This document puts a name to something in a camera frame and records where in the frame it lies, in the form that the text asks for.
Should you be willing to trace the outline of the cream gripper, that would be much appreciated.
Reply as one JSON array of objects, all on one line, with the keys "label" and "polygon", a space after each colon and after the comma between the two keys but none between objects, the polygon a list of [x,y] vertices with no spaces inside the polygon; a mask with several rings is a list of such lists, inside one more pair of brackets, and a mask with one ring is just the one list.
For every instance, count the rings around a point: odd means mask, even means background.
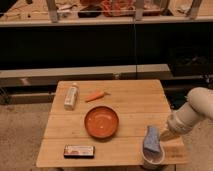
[{"label": "cream gripper", "polygon": [[177,139],[180,137],[180,124],[177,122],[170,122],[166,123],[166,128],[160,134],[161,141],[170,141],[173,139]]}]

